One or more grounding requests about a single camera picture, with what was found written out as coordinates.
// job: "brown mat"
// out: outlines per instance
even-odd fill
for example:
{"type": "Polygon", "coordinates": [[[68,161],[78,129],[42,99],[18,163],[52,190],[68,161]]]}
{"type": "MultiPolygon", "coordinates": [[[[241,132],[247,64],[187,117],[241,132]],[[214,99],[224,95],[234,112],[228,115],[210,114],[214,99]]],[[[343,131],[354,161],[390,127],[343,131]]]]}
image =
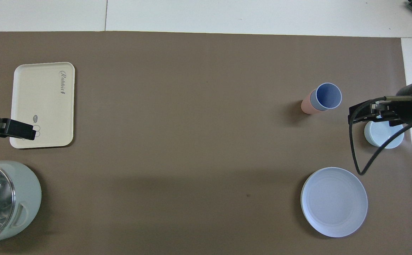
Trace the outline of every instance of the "brown mat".
{"type": "MultiPolygon", "coordinates": [[[[0,32],[0,117],[18,65],[76,68],[75,140],[0,159],[43,189],[31,225],[0,254],[412,254],[412,145],[366,176],[368,215],[327,238],[300,192],[317,169],[355,173],[348,107],[405,86],[400,39],[145,32],[0,32]],[[337,109],[300,100],[338,85],[337,109]]],[[[361,165],[375,148],[355,127],[361,165]]]]}

